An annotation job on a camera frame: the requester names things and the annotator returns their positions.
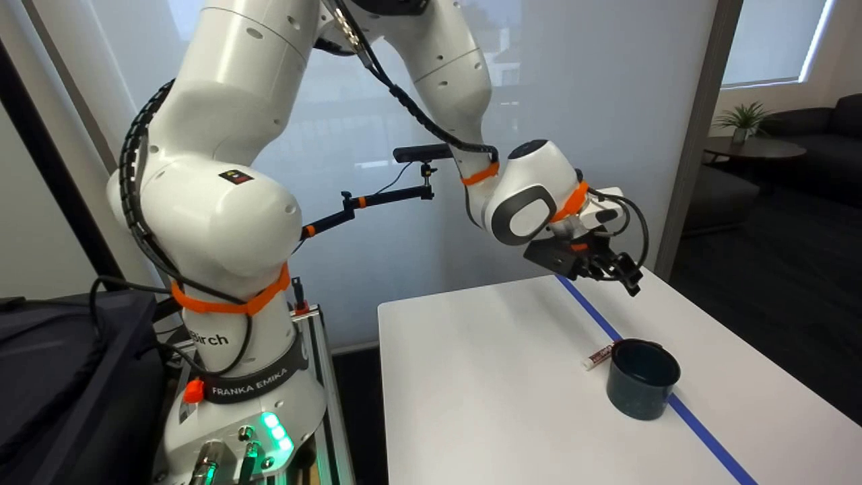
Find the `window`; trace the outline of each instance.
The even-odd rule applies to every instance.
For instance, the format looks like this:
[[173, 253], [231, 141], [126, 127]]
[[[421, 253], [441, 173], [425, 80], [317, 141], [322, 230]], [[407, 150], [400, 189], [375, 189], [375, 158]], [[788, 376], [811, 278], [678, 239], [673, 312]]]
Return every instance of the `window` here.
[[803, 83], [835, 0], [745, 0], [725, 87]]

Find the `white table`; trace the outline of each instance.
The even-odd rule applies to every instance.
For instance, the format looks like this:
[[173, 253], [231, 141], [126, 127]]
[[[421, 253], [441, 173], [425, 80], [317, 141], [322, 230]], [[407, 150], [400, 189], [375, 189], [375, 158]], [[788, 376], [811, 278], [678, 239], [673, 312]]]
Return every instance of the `white table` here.
[[[662, 281], [646, 271], [636, 298], [572, 289], [536, 278], [380, 305], [392, 485], [862, 482], [862, 428]], [[677, 410], [613, 410], [607, 367], [585, 367], [611, 343], [598, 320], [677, 355]]]

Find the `floor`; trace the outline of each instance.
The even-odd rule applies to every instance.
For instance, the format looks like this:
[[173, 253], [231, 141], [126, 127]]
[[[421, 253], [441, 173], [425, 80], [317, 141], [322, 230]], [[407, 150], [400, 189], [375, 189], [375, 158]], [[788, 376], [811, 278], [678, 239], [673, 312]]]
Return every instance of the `floor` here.
[[[725, 231], [683, 238], [670, 282], [862, 426], [862, 209], [765, 191]], [[336, 355], [357, 482], [386, 485], [380, 354]]]

